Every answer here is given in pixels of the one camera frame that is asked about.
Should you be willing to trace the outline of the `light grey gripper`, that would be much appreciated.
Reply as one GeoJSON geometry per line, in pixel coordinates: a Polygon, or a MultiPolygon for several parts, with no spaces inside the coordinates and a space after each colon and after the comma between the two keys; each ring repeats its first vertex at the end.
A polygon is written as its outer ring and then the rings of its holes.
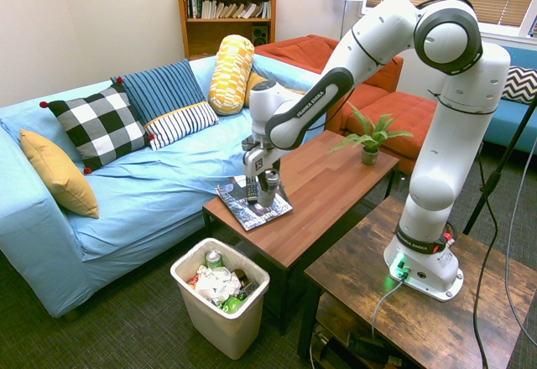
{"type": "Polygon", "coordinates": [[[258,182],[262,191],[266,190],[265,169],[280,159],[280,149],[271,143],[263,143],[253,136],[248,136],[242,141],[244,151],[242,164],[243,173],[248,178],[258,176],[258,182]]]}

